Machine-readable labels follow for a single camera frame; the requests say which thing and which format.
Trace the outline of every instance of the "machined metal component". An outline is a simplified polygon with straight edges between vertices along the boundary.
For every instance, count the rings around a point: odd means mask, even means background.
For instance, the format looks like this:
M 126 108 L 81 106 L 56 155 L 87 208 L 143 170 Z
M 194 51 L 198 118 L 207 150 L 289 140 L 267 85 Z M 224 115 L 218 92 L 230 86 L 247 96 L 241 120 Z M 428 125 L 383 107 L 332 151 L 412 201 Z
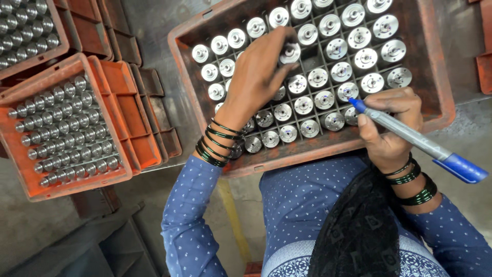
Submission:
M 232 77 L 234 74 L 234 68 L 236 67 L 236 63 L 231 59 L 224 59 L 220 62 L 219 70 L 220 74 L 224 77 Z
M 374 38 L 378 40 L 388 39 L 398 31 L 399 23 L 396 16 L 387 14 L 376 20 L 372 26 Z
M 386 86 L 390 89 L 407 87 L 412 81 L 412 73 L 406 68 L 397 68 L 383 74 Z
M 313 138 L 319 133 L 319 124 L 312 119 L 308 119 L 301 124 L 301 134 L 306 138 Z
M 331 91 L 322 91 L 314 97 L 314 104 L 318 109 L 327 110 L 335 104 L 335 97 Z
M 354 83 L 344 83 L 338 87 L 337 100 L 347 103 L 349 98 L 356 98 L 359 95 L 359 88 Z
M 207 82 L 214 82 L 218 78 L 218 69 L 213 64 L 206 64 L 202 68 L 202 77 Z
M 343 10 L 340 16 L 341 25 L 344 29 L 353 28 L 362 23 L 365 15 L 366 11 L 362 5 L 356 3 L 350 4 Z
M 341 62 L 333 66 L 330 74 L 335 83 L 343 83 L 352 76 L 352 72 L 352 67 L 348 63 Z
M 380 59 L 378 65 L 387 66 L 401 61 L 406 54 L 406 45 L 399 39 L 392 39 L 386 42 L 379 50 Z
M 324 69 L 314 69 L 309 73 L 307 81 L 312 88 L 324 87 L 328 82 L 328 73 Z
M 198 44 L 193 47 L 191 56 L 199 64 L 210 62 L 213 58 L 212 50 L 203 44 Z
M 289 79 L 289 91 L 293 94 L 301 94 L 307 86 L 306 78 L 302 75 L 296 75 Z
M 261 140 L 256 136 L 248 137 L 245 139 L 246 151 L 248 151 L 249 153 L 258 153 L 258 151 L 260 151 L 261 149 L 261 145 Z
M 247 34 L 251 38 L 259 38 L 265 33 L 267 26 L 261 17 L 251 18 L 246 26 Z
M 298 43 L 285 43 L 280 56 L 278 57 L 278 62 L 282 65 L 293 64 L 299 60 L 301 57 L 301 46 Z
M 272 27 L 272 29 L 279 26 L 287 26 L 289 23 L 289 12 L 282 7 L 273 9 L 268 16 L 268 23 L 270 23 L 270 27 Z
M 321 126 L 330 131 L 338 131 L 345 125 L 345 118 L 339 112 L 327 113 L 319 119 Z
M 313 24 L 305 24 L 297 32 L 297 38 L 302 46 L 310 46 L 318 38 L 318 29 Z
M 229 43 L 223 35 L 218 35 L 212 39 L 211 48 L 218 56 L 224 56 L 230 52 Z
M 256 122 L 260 127 L 270 127 L 274 122 L 274 115 L 269 110 L 259 111 L 256 114 Z
M 359 81 L 359 87 L 361 88 L 360 92 L 363 96 L 380 92 L 384 87 L 383 76 L 378 73 L 367 74 Z
M 292 108 L 289 104 L 280 104 L 275 107 L 274 115 L 278 121 L 287 121 L 292 116 Z
M 280 137 L 276 131 L 268 131 L 263 134 L 262 141 L 266 147 L 274 148 L 280 142 Z
M 286 143 L 293 142 L 297 138 L 297 129 L 296 129 L 296 127 L 294 127 L 292 125 L 283 126 L 280 129 L 279 136 L 283 142 L 286 142 Z

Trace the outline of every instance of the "metal cylinder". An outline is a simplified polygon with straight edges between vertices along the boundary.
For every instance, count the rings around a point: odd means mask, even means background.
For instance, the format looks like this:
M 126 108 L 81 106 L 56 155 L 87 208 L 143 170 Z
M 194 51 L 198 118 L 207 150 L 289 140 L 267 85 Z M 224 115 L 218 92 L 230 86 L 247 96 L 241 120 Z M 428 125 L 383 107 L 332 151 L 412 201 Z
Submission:
M 319 35 L 323 38 L 334 36 L 340 31 L 340 27 L 341 21 L 338 16 L 334 14 L 325 15 L 319 22 Z
M 274 115 L 278 121 L 287 121 L 292 116 L 292 108 L 289 104 L 280 104 L 275 107 Z
M 384 87 L 383 76 L 378 73 L 367 74 L 359 81 L 359 87 L 361 88 L 360 93 L 364 97 L 380 92 Z
M 301 124 L 301 134 L 306 138 L 313 138 L 319 133 L 319 124 L 308 119 Z
M 211 48 L 218 56 L 225 56 L 230 52 L 229 43 L 223 35 L 218 35 L 212 39 Z
M 319 119 L 321 126 L 330 131 L 338 131 L 345 125 L 345 118 L 339 112 L 332 112 L 322 115 Z
M 359 88 L 354 83 L 343 83 L 338 87 L 337 100 L 340 103 L 348 103 L 349 98 L 356 98 L 359 95 Z
M 274 122 L 274 115 L 269 110 L 259 111 L 256 114 L 256 122 L 260 127 L 270 127 Z
M 297 129 L 296 129 L 296 127 L 294 127 L 292 125 L 283 126 L 280 129 L 279 136 L 283 142 L 286 142 L 286 143 L 293 142 L 297 138 Z
M 193 59 L 199 64 L 210 62 L 214 58 L 212 50 L 204 46 L 203 44 L 198 44 L 193 47 L 191 55 Z
M 332 67 L 330 72 L 333 82 L 343 83 L 352 76 L 352 67 L 346 63 L 341 62 Z
M 202 77 L 207 82 L 214 82 L 218 79 L 218 69 L 213 64 L 206 64 L 202 68 Z
M 389 39 L 398 31 L 399 23 L 396 16 L 387 14 L 376 20 L 372 26 L 374 38 L 381 41 Z
M 312 99 L 307 96 L 299 97 L 294 103 L 294 110 L 301 115 L 312 112 L 313 107 Z
M 305 24 L 297 32 L 297 38 L 300 45 L 310 46 L 318 39 L 318 29 L 313 24 Z
M 322 88 L 328 83 L 328 73 L 324 69 L 314 69 L 309 73 L 307 81 L 311 88 Z
M 335 104 L 335 97 L 331 91 L 322 91 L 314 97 L 314 105 L 318 109 L 327 110 Z
M 364 20 L 366 11 L 360 4 L 350 4 L 347 6 L 340 16 L 341 25 L 344 29 L 350 29 L 358 26 Z
M 302 75 L 296 75 L 289 79 L 289 91 L 293 94 L 303 93 L 307 86 L 306 78 Z
M 406 68 L 397 68 L 383 74 L 386 86 L 389 89 L 407 87 L 412 81 L 412 73 Z
M 280 137 L 276 131 L 268 131 L 263 134 L 262 142 L 267 148 L 274 148 L 280 142 Z
M 232 29 L 227 35 L 227 43 L 234 49 L 243 49 L 248 46 L 249 39 L 243 30 L 236 28 Z
M 245 139 L 246 151 L 248 151 L 249 153 L 258 153 L 258 151 L 260 151 L 261 149 L 261 145 L 261 140 L 256 136 L 248 137 Z
M 265 33 L 267 26 L 261 17 L 251 18 L 246 26 L 247 34 L 251 38 L 259 38 Z
M 285 43 L 280 56 L 278 57 L 278 62 L 281 65 L 293 64 L 299 60 L 301 57 L 301 46 L 298 43 Z
M 279 26 L 287 26 L 289 23 L 289 12 L 282 7 L 273 9 L 268 16 L 268 23 L 270 23 L 270 27 L 272 27 L 272 29 Z
M 406 54 L 406 45 L 403 41 L 392 39 L 386 42 L 379 50 L 379 66 L 387 66 L 393 63 L 400 62 Z
M 219 65 L 220 74 L 226 78 L 232 77 L 235 67 L 236 63 L 233 60 L 224 59 Z

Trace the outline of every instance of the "person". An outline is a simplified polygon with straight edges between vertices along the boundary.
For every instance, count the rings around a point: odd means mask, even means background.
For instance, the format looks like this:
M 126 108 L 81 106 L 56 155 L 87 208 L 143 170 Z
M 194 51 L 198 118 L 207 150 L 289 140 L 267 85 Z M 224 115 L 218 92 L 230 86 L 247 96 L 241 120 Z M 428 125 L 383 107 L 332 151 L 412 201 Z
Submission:
M 226 276 L 203 214 L 241 128 L 299 64 L 277 60 L 292 28 L 256 39 L 237 60 L 224 105 L 183 167 L 165 205 L 162 236 L 174 277 Z M 415 130 L 421 100 L 411 88 L 371 95 Z M 492 276 L 492 249 L 411 157 L 412 145 L 358 117 L 367 152 L 265 172 L 263 277 Z M 424 243 L 432 249 L 432 254 Z

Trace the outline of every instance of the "bangle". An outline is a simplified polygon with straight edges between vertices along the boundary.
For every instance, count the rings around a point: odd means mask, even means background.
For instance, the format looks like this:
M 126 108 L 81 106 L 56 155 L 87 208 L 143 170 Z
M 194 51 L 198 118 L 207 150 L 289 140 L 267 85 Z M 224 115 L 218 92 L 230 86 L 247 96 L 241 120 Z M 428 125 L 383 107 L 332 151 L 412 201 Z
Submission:
M 420 166 L 417 163 L 417 161 L 415 161 L 415 159 L 412 159 L 412 163 L 414 166 L 412 168 L 412 171 L 410 171 L 410 173 L 408 173 L 407 175 L 400 177 L 400 178 L 387 179 L 389 184 L 390 185 L 401 185 L 401 184 L 405 184 L 405 183 L 408 183 L 410 181 L 415 180 L 420 175 L 421 169 L 420 169 Z
M 410 198 L 398 198 L 398 201 L 403 206 L 417 206 L 423 204 L 430 199 L 434 198 L 437 193 L 437 186 L 432 181 L 432 179 L 425 173 L 422 175 L 426 178 L 426 185 L 421 192 L 419 192 L 416 196 Z
M 404 167 L 402 167 L 401 169 L 399 169 L 399 170 L 397 170 L 397 171 L 395 171 L 393 173 L 381 174 L 381 175 L 383 175 L 383 176 L 392 176 L 392 175 L 396 175 L 398 173 L 401 173 L 401 172 L 403 172 L 405 169 L 407 169 L 410 166 L 410 164 L 412 163 L 412 160 L 413 160 L 412 152 L 410 152 L 410 155 L 408 157 L 408 161 L 406 162 L 406 164 L 405 164 Z

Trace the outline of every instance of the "metal table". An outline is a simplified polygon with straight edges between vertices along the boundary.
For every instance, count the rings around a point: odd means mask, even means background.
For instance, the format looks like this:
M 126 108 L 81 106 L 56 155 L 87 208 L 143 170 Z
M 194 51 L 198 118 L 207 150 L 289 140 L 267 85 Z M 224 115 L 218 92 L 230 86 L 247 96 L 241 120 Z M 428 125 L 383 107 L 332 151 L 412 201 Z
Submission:
M 166 95 L 164 106 L 171 125 L 176 127 L 183 148 L 181 156 L 143 172 L 184 164 L 202 135 L 169 50 L 167 34 L 177 25 L 218 2 L 219 0 L 122 0 L 130 28 L 138 40 L 143 67 L 155 68 L 159 73 Z M 485 51 L 479 5 L 468 4 L 464 0 L 433 2 L 455 103 L 465 104 L 492 97 L 480 92 L 475 64 L 475 57 Z

